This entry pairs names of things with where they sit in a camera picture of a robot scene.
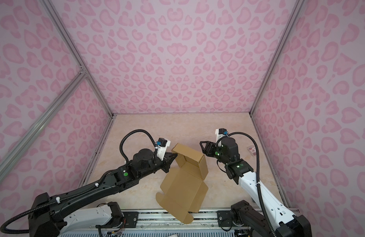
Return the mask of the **brown cardboard box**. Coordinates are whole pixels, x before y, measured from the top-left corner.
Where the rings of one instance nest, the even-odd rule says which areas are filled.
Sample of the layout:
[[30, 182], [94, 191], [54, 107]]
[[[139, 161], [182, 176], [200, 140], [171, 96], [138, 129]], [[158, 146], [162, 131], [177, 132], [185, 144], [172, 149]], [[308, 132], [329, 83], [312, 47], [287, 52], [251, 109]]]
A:
[[177, 155], [178, 168], [171, 168], [161, 183], [162, 192], [155, 196], [157, 203], [184, 224], [193, 222], [209, 190], [204, 180], [209, 171], [205, 155], [183, 144], [172, 153]]

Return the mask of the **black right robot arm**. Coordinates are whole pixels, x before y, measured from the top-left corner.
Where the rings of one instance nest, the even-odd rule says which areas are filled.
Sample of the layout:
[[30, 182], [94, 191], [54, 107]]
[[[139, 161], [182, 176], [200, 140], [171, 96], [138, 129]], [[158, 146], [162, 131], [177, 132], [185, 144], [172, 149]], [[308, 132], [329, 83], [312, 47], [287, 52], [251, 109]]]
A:
[[246, 225], [262, 237], [310, 237], [311, 224], [304, 215], [285, 207], [261, 182], [259, 169], [253, 169], [240, 157], [234, 138], [221, 137], [217, 142], [201, 141], [202, 153], [225, 165], [229, 179], [244, 189], [261, 211], [245, 200], [231, 206], [233, 223]]

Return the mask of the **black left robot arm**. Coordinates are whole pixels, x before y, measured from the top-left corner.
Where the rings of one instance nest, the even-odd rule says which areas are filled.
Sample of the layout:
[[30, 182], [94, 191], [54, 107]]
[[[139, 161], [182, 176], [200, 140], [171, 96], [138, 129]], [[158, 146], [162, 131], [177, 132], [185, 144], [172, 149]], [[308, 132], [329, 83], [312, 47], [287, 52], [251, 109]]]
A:
[[105, 172], [101, 178], [76, 190], [49, 196], [36, 197], [33, 206], [37, 210], [29, 215], [31, 237], [56, 237], [66, 228], [65, 218], [73, 212], [101, 198], [121, 193], [139, 184], [146, 176], [162, 170], [169, 172], [178, 155], [167, 152], [164, 158], [154, 157], [150, 149], [142, 149], [128, 163]]

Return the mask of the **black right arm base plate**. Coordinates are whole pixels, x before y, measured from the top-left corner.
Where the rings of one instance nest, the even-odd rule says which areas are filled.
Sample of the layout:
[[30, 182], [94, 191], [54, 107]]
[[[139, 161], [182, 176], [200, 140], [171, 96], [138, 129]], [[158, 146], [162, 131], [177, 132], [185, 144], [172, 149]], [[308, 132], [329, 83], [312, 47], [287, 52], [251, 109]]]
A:
[[218, 226], [223, 229], [231, 229], [235, 227], [234, 214], [231, 210], [218, 210], [216, 211]]

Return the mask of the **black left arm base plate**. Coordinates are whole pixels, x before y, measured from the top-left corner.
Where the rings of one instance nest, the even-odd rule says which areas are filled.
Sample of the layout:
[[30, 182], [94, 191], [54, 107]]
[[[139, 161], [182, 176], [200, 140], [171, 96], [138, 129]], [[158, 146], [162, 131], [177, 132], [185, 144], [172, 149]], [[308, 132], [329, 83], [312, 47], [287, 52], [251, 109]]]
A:
[[96, 225], [98, 229], [109, 228], [135, 228], [138, 222], [139, 212], [137, 211], [125, 211], [122, 213], [123, 217], [110, 217], [109, 221], [104, 221], [101, 225]]

